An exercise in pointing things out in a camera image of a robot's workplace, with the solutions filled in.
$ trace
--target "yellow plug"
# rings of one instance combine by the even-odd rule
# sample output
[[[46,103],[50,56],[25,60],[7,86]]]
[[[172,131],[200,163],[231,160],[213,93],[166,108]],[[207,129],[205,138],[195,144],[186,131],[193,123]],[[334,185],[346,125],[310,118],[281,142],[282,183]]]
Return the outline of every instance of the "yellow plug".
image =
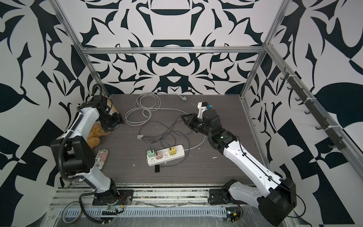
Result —
[[[169,148],[169,154],[170,154],[170,155],[176,154],[176,149],[175,149],[175,147],[171,147],[171,148]]]

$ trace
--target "wall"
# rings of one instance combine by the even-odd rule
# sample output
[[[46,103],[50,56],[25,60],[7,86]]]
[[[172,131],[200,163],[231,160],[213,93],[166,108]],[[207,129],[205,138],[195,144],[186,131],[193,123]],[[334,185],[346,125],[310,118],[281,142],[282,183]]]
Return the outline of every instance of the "wall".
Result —
[[[362,147],[363,2],[293,0],[273,47]],[[363,223],[363,182],[266,56],[246,101],[272,170],[291,177],[306,203],[303,225]],[[297,215],[304,205],[298,199]]]
[[[294,0],[272,44],[363,149],[363,1]]]
[[[0,1],[0,226],[38,226],[58,187],[50,143],[93,85],[45,0]]]
[[[59,2],[84,47],[150,47],[261,46],[282,0]],[[91,59],[111,94],[239,94],[256,56],[102,54]]]

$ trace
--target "stuffed toy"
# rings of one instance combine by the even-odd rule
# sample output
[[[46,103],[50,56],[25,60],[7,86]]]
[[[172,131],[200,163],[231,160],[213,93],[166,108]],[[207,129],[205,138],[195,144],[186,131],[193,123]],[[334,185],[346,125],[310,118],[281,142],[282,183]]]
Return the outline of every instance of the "stuffed toy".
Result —
[[[87,137],[88,146],[90,146],[90,148],[93,149],[95,146],[97,146],[99,144],[99,142],[100,142],[99,137],[101,137],[103,135],[108,135],[108,134],[110,134],[110,132],[108,132],[108,133],[104,132],[100,122],[96,121],[93,124],[92,129]]]

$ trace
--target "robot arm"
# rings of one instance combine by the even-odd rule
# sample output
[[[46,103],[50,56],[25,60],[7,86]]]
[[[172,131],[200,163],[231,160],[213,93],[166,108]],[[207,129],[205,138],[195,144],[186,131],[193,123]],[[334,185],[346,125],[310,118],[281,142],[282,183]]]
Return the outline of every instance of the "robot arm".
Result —
[[[87,137],[95,121],[101,122],[104,131],[112,131],[124,123],[123,119],[121,114],[109,114],[107,98],[102,95],[93,96],[77,109],[79,114],[71,129],[50,145],[58,169],[64,180],[84,181],[93,188],[97,199],[113,201],[118,197],[116,185],[95,166],[95,156],[87,144]]]
[[[183,115],[184,123],[195,132],[208,136],[212,148],[234,162],[256,185],[231,180],[223,186],[234,200],[257,207],[271,224],[277,226],[296,206],[294,182],[281,179],[255,159],[231,132],[222,128],[220,118],[207,102],[198,103],[198,114]]]

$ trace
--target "power strip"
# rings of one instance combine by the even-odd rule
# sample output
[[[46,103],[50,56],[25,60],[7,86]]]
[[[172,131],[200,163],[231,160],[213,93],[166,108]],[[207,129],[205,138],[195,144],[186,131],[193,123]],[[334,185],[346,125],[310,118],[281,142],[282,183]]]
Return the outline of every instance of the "power strip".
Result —
[[[176,145],[175,146],[175,149],[176,149],[176,154],[173,154],[173,155],[170,155],[169,154],[169,148],[156,151],[155,152],[156,154],[159,151],[161,151],[163,153],[163,157],[161,159],[156,159],[155,156],[148,157],[146,155],[147,164],[149,166],[154,166],[154,165],[158,165],[158,164],[161,164],[161,163],[165,163],[165,162],[168,162],[168,161],[172,161],[172,160],[175,160],[175,159],[178,159],[178,158],[182,158],[182,157],[185,156],[184,147],[182,145]]]

